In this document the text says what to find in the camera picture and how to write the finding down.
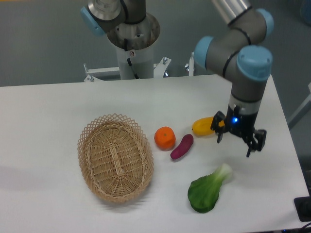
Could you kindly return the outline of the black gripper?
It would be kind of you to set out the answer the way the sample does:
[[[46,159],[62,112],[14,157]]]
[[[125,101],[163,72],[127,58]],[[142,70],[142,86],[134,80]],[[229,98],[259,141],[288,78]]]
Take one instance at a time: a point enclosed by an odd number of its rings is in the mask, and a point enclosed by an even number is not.
[[[210,127],[217,134],[217,143],[221,142],[224,133],[231,133],[246,141],[248,145],[246,157],[249,157],[251,152],[262,151],[267,131],[255,129],[257,115],[258,112],[252,114],[237,113],[230,105],[226,116],[218,111],[214,115]]]

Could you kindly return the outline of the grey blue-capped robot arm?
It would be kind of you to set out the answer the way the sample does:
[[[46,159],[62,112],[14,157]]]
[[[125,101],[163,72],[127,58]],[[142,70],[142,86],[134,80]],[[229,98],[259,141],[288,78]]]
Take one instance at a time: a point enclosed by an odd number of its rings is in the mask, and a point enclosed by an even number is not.
[[[224,133],[243,139],[249,152],[260,151],[265,130],[254,125],[271,74],[273,56],[260,43],[274,29],[269,12],[253,9],[247,0],[215,0],[214,6],[229,27],[220,39],[205,36],[197,43],[193,59],[232,83],[226,114],[217,112],[211,129],[221,141]],[[160,25],[147,13],[143,0],[90,0],[82,19],[97,36],[106,35],[117,51],[123,80],[154,78],[153,44]]]

